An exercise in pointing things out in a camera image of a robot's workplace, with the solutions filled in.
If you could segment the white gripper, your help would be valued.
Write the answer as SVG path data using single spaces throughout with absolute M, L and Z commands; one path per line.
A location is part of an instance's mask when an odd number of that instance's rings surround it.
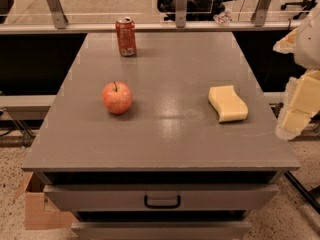
M 299 136 L 320 112 L 320 7 L 316 6 L 295 28 L 273 46 L 281 54 L 294 53 L 295 62 L 307 70 L 286 85 L 275 134 L 282 140 Z

